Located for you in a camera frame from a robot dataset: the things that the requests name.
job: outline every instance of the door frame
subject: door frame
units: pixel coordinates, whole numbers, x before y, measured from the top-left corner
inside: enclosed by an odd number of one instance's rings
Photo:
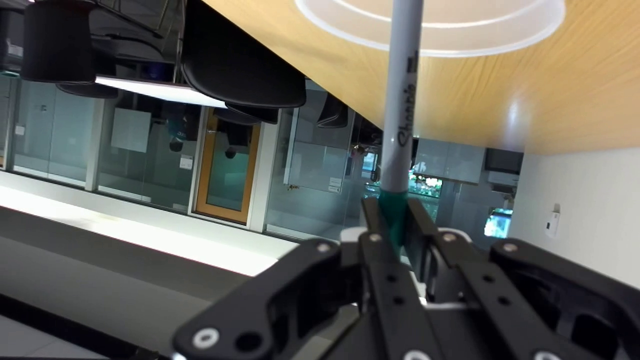
[[[246,224],[247,221],[247,208],[252,200],[252,189],[254,189],[254,172],[256,172],[256,158],[257,158],[257,142],[260,142],[260,129],[257,126],[247,126],[250,129],[250,147],[247,147],[247,172],[246,172],[246,182],[244,182],[244,196],[242,196],[242,207],[240,211],[229,211],[221,207],[211,207],[205,203],[207,196],[207,185],[211,178],[211,169],[214,169],[214,148],[216,148],[216,135],[217,135],[217,118],[214,112],[210,112],[204,118],[204,142],[202,142],[202,154],[198,163],[198,190],[195,190],[195,205],[194,212],[211,217],[211,219],[221,219],[221,221],[232,221]]]

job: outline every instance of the screw hole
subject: screw hole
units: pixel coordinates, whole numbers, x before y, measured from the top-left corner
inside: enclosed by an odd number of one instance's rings
[[[559,357],[556,357],[552,352],[537,352],[531,357],[531,360],[559,360]]]
[[[260,348],[262,344],[262,336],[256,333],[244,333],[236,339],[236,348],[240,352],[254,352],[256,348]]]
[[[199,350],[205,350],[205,348],[216,347],[217,340],[220,340],[220,333],[216,328],[202,328],[194,336],[194,347],[199,348]]]
[[[509,300],[509,299],[505,299],[505,297],[500,297],[500,299],[497,299],[497,304],[502,304],[502,307],[509,307],[509,304],[511,304],[511,300]]]

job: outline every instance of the fluorescent light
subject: fluorescent light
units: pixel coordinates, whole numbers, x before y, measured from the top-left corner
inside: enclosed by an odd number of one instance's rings
[[[96,84],[102,84],[108,89],[117,89],[123,92],[136,92],[136,94],[149,96],[149,98],[159,98],[166,103],[226,109],[226,104],[221,100],[210,98],[210,96],[205,96],[194,89],[187,89],[187,87],[123,81],[123,79],[109,79],[109,77],[97,77]]]
[[[388,52],[388,0],[296,0],[318,29]],[[563,23],[563,0],[426,0],[421,56],[473,59],[513,52],[552,37]]]

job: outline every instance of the bolt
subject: bolt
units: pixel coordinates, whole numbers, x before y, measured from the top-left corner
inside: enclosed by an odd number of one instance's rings
[[[453,235],[444,235],[442,240],[444,242],[455,242],[455,237]]]
[[[509,245],[509,242],[505,242],[502,249],[504,249],[504,253],[517,253],[517,247]]]
[[[368,240],[382,242],[382,237],[373,232],[373,235],[368,237]]]
[[[535,352],[534,360],[559,360],[559,357],[556,357],[552,352]]]
[[[202,328],[194,336],[194,347],[198,350],[205,350],[205,348],[211,348],[214,344],[217,344],[217,340],[220,340],[220,333],[216,328]]]
[[[330,250],[328,245],[320,245],[320,247],[318,247],[318,253],[328,253],[328,250]]]
[[[419,350],[409,350],[409,352],[403,354],[401,360],[430,360],[430,357],[419,352]]]

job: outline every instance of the ceiling lamp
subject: ceiling lamp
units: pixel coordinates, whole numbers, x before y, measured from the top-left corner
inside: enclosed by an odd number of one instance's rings
[[[223,103],[210,98],[210,96],[205,96],[194,89],[187,89],[187,87],[109,79],[109,77],[97,77],[96,84],[108,87],[108,89],[117,89],[123,92],[141,94],[147,98],[166,100],[166,103],[179,103],[179,104],[194,104],[194,106],[207,106],[207,109],[226,109]]]
[[[318,29],[347,42],[388,50],[392,0],[296,0]],[[552,37],[563,0],[424,0],[421,56],[473,59],[513,52]]]
[[[21,79],[32,83],[93,83],[91,7],[40,0],[23,11]]]

